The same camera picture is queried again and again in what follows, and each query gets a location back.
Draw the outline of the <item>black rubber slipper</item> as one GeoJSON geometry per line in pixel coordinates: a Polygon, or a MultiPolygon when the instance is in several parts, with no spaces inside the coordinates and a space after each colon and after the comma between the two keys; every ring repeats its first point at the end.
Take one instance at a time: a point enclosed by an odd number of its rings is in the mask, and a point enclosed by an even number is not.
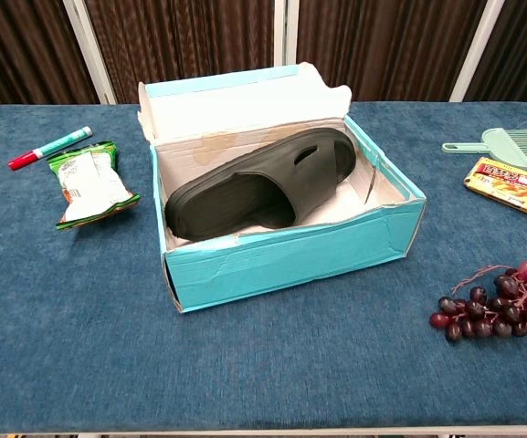
{"type": "Polygon", "coordinates": [[[354,170],[356,148],[342,131],[313,128],[241,155],[185,183],[168,198],[173,235],[198,242],[250,226],[301,224],[354,170]]]}

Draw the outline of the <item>blue table cloth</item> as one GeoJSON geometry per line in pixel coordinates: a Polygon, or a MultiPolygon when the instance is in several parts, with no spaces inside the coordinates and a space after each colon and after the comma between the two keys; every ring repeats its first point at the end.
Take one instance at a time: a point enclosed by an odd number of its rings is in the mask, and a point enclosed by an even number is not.
{"type": "Polygon", "coordinates": [[[359,102],[351,117],[426,195],[404,259],[182,315],[159,260],[134,105],[0,105],[0,433],[527,425],[527,336],[448,343],[439,297],[527,259],[527,215],[444,153],[527,128],[527,103],[359,102]],[[7,161],[82,126],[119,148],[137,206],[79,229],[48,166],[7,161]]]}

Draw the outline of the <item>mint green dustpan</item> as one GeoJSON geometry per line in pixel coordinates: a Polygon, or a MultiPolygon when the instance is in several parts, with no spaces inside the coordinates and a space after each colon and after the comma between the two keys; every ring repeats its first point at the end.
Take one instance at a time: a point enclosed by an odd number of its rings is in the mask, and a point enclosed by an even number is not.
{"type": "Polygon", "coordinates": [[[509,132],[503,128],[485,130],[479,142],[446,142],[441,146],[445,153],[488,154],[492,159],[515,165],[526,163],[522,151],[509,132]]]}

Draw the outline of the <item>green and white snack bag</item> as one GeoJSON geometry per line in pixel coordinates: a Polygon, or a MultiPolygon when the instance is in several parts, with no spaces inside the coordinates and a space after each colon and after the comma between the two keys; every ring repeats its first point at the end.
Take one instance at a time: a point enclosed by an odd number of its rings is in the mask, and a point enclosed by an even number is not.
{"type": "Polygon", "coordinates": [[[117,146],[100,141],[47,158],[68,202],[57,230],[90,224],[136,205],[141,196],[130,191],[117,173],[117,146]]]}

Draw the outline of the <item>white frame post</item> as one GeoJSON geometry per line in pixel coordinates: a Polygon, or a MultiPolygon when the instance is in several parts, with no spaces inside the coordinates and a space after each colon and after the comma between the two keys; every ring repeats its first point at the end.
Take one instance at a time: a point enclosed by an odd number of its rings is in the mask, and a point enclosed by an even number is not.
{"type": "Polygon", "coordinates": [[[273,66],[297,63],[300,0],[274,0],[273,66]]]}
{"type": "Polygon", "coordinates": [[[85,0],[62,0],[93,87],[101,104],[117,103],[111,78],[85,0]]]}
{"type": "Polygon", "coordinates": [[[449,102],[462,102],[479,66],[492,31],[500,16],[505,0],[486,0],[474,37],[464,59],[456,83],[451,91],[449,102]]]}

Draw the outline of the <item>dark brown curtain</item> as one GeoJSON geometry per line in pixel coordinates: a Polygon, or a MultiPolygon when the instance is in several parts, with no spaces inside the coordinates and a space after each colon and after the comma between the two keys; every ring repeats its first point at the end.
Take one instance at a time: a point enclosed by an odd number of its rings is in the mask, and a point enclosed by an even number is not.
{"type": "MultiPolygon", "coordinates": [[[[84,0],[115,98],[266,68],[274,0],[84,0]]],[[[300,0],[296,58],[362,100],[449,99],[486,0],[300,0]]],[[[467,100],[527,101],[527,0],[505,0],[467,100]]],[[[62,0],[0,0],[0,104],[98,101],[62,0]]]]}

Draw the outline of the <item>bunch of purple grapes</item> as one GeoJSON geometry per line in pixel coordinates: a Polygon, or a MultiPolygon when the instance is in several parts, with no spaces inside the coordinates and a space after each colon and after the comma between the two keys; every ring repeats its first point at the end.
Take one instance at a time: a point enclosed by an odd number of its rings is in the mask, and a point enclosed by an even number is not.
{"type": "Polygon", "coordinates": [[[527,260],[485,266],[460,280],[438,300],[429,325],[449,343],[527,336],[527,260]]]}

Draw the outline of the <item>red and green marker pen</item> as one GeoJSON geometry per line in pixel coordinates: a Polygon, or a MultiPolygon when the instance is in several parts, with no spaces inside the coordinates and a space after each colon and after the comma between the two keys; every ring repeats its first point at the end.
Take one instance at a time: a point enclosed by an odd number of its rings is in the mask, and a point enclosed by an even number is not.
{"type": "Polygon", "coordinates": [[[64,137],[51,141],[45,144],[44,146],[35,148],[31,151],[26,152],[23,155],[20,155],[14,158],[13,160],[7,163],[7,166],[11,171],[17,171],[19,169],[26,167],[27,165],[33,162],[39,161],[40,159],[52,153],[61,151],[67,148],[68,146],[76,144],[91,136],[92,136],[91,127],[89,126],[82,127],[79,130],[73,131],[64,137]]]}

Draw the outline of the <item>light blue cardboard shoe box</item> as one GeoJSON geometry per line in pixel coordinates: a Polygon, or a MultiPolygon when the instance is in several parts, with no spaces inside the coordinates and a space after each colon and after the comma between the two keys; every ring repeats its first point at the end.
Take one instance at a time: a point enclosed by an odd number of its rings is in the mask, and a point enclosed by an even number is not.
{"type": "Polygon", "coordinates": [[[149,142],[161,263],[180,312],[293,287],[407,255],[426,205],[349,116],[352,92],[327,86],[310,63],[140,83],[138,120],[149,142]],[[355,148],[352,173],[298,225],[251,225],[202,242],[176,237],[165,206],[185,183],[312,128],[355,148]]]}

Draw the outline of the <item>yellow and red food box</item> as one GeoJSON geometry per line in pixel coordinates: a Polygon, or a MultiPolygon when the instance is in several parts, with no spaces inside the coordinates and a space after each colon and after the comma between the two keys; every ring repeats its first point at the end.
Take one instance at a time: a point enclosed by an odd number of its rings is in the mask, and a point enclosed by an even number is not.
{"type": "Polygon", "coordinates": [[[472,192],[527,214],[527,171],[480,158],[464,179],[472,192]]]}

